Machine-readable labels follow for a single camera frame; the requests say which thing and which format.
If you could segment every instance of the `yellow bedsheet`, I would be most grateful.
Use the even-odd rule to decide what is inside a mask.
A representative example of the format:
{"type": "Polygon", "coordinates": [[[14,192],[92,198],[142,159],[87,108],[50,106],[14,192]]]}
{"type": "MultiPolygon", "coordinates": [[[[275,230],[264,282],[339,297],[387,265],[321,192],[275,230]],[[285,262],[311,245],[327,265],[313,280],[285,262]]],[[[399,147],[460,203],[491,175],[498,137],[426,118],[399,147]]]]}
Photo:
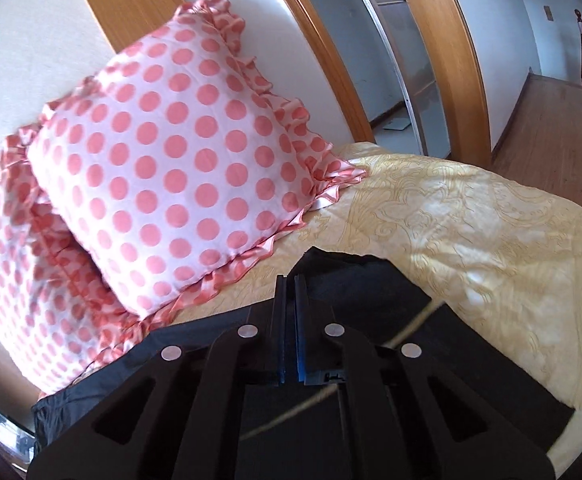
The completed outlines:
{"type": "Polygon", "coordinates": [[[582,208],[448,160],[368,143],[339,154],[370,176],[176,322],[272,297],[276,275],[311,246],[386,258],[576,409],[549,452],[560,475],[582,451],[582,208]]]}

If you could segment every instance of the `hallway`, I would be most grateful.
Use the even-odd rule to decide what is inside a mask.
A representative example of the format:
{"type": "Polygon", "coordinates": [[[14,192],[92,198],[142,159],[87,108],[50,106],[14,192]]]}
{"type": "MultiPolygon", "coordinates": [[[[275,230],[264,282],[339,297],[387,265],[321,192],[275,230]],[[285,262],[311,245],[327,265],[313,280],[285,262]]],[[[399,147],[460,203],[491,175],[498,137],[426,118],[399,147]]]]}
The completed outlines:
{"type": "Polygon", "coordinates": [[[582,89],[532,75],[491,171],[582,206],[582,89]]]}

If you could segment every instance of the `black garment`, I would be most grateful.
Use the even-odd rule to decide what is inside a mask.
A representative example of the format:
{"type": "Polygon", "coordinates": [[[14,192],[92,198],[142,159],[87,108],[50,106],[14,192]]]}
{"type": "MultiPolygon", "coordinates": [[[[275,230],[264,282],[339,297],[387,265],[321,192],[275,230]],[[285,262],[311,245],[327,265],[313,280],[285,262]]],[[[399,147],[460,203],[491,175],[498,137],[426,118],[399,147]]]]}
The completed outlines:
{"type": "MultiPolygon", "coordinates": [[[[309,250],[291,276],[306,277],[309,296],[329,303],[341,324],[382,344],[395,336],[429,302],[390,262],[309,250]]],[[[210,345],[231,326],[245,322],[246,309],[160,329],[116,362],[80,383],[40,400],[34,407],[37,449],[53,440],[115,390],[163,347],[210,345]]],[[[465,325],[447,306],[440,307],[409,339],[482,396],[543,450],[560,436],[573,410],[557,401],[521,368],[465,325]]],[[[243,433],[266,424],[317,393],[320,388],[285,385],[248,388],[243,433]]],[[[345,478],[337,396],[243,441],[236,478],[345,478]]]]}

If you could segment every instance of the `polka dot pillow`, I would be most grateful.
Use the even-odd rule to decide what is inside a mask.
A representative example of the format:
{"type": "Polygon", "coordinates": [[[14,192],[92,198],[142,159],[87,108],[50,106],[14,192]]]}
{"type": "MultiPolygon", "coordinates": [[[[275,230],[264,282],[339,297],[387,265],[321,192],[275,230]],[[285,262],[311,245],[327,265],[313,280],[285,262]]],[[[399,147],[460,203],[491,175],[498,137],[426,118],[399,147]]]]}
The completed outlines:
{"type": "Polygon", "coordinates": [[[56,210],[142,319],[183,291],[207,300],[364,174],[238,56],[244,25],[227,0],[184,5],[66,96],[28,150],[56,210]]]}
{"type": "Polygon", "coordinates": [[[142,333],[52,212],[24,151],[13,134],[0,155],[0,341],[24,377],[52,394],[142,333]]]}

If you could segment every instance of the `silver screw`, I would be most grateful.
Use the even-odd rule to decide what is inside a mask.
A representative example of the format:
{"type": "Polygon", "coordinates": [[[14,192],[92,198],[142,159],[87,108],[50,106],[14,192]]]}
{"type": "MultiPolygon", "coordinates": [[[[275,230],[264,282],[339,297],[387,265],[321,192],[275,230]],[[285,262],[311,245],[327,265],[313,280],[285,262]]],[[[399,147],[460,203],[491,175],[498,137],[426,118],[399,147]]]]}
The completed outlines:
{"type": "Polygon", "coordinates": [[[174,361],[182,355],[182,349],[179,346],[167,346],[162,349],[162,359],[165,361],[174,361]]]}
{"type": "Polygon", "coordinates": [[[406,343],[402,345],[402,355],[410,359],[417,359],[422,355],[422,349],[415,343],[406,343]]]}
{"type": "Polygon", "coordinates": [[[331,337],[340,337],[344,334],[344,327],[339,323],[329,323],[324,327],[324,332],[331,337]]]}
{"type": "Polygon", "coordinates": [[[238,329],[238,335],[244,339],[249,339],[258,335],[258,327],[255,325],[242,325],[238,329]]]}

